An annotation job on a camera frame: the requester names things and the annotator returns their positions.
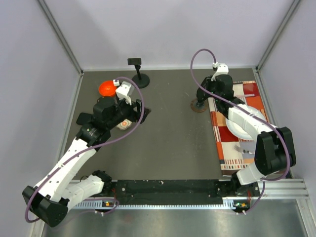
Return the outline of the black camera stand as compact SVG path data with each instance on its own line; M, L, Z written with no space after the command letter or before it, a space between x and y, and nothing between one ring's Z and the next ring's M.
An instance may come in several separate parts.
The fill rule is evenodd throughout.
M136 75L132 80L136 83L139 88L145 88L150 84L150 78L146 74L140 73L142 60L141 58L128 58L128 65L133 65L136 69Z

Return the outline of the grey metal phone stand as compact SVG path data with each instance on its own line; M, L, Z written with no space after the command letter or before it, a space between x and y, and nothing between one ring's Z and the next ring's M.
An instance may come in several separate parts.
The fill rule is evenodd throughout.
M207 109L205 102L198 102L197 98L191 101L190 106L191 106L191 109L196 113L203 113Z

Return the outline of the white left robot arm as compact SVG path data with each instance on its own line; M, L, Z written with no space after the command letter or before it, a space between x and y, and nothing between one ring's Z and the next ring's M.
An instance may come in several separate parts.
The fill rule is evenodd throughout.
M31 212L36 215L35 221L42 220L56 227L80 202L96 194L108 195L112 184L101 171L94 172L81 184L70 182L102 146L110 143L113 128L126 119L140 125L150 112L139 99L128 103L126 99L100 97L91 114L80 113L77 119L80 129L68 150L41 181L22 192L27 205L26 222L33 223L29 218Z

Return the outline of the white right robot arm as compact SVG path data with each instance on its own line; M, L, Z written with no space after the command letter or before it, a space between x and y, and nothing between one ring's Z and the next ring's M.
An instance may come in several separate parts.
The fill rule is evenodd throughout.
M209 107L221 169L231 171L229 188L235 195L243 195L250 184L296 164L291 130L275 127L249 112L249 106L234 96L230 75L219 75L216 80L206 77L197 90L197 102L203 103L211 94L216 95ZM255 145L251 158L244 159L224 149L225 145L239 142L239 138L228 130L228 120L244 128L251 137L246 140L247 144Z

